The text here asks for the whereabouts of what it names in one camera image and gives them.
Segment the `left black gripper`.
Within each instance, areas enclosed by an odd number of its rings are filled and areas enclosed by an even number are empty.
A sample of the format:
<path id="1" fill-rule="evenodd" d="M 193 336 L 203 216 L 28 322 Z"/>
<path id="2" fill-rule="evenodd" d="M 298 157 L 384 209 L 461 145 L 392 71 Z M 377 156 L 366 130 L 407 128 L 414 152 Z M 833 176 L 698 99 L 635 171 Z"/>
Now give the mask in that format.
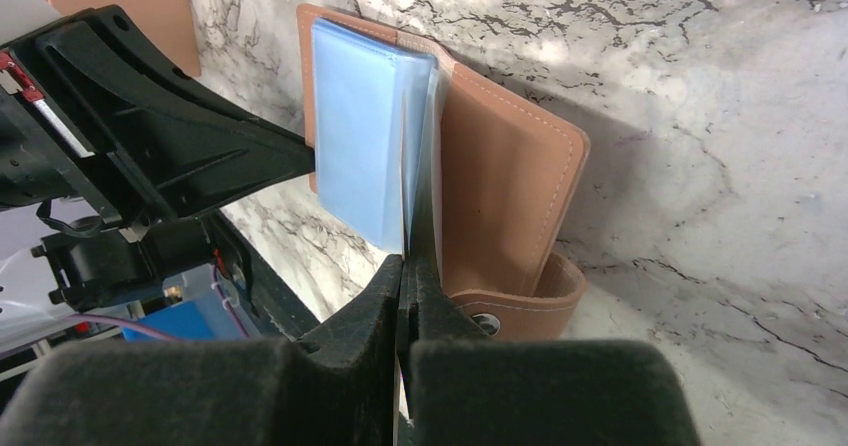
<path id="1" fill-rule="evenodd" d="M 1 205 L 80 197 L 91 229 L 199 216 L 314 170 L 305 139 L 186 75 L 111 5 L 7 41 Z"/>

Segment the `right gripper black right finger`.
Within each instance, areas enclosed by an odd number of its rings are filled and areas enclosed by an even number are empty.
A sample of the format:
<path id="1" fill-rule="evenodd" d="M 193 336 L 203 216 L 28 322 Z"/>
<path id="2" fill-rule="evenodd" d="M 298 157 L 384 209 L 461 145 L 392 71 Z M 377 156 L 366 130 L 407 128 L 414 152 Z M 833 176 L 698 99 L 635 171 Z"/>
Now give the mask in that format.
<path id="1" fill-rule="evenodd" d="M 397 352 L 419 445 L 697 445 L 675 371 L 629 340 L 510 338 L 522 308 L 463 311 L 442 288 L 436 203 L 422 187 L 401 281 Z"/>

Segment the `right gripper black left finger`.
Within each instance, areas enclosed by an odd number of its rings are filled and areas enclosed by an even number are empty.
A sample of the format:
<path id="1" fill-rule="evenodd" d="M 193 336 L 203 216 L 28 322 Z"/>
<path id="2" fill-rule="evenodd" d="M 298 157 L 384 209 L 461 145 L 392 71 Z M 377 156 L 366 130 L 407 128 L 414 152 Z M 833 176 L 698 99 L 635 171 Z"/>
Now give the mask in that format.
<path id="1" fill-rule="evenodd" d="M 26 377 L 5 445 L 393 445 L 402 259 L 297 340 L 76 342 Z"/>

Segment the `tan leather card holder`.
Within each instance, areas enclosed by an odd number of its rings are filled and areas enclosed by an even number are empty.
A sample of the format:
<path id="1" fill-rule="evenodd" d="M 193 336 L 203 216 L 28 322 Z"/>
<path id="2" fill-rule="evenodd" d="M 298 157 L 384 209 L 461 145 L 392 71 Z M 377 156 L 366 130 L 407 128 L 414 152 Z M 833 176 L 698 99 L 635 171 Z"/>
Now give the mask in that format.
<path id="1" fill-rule="evenodd" d="M 585 133 L 434 40 L 312 4 L 296 17 L 321 206 L 385 252 L 423 256 L 496 339 L 559 337 L 586 288 L 553 249 Z"/>

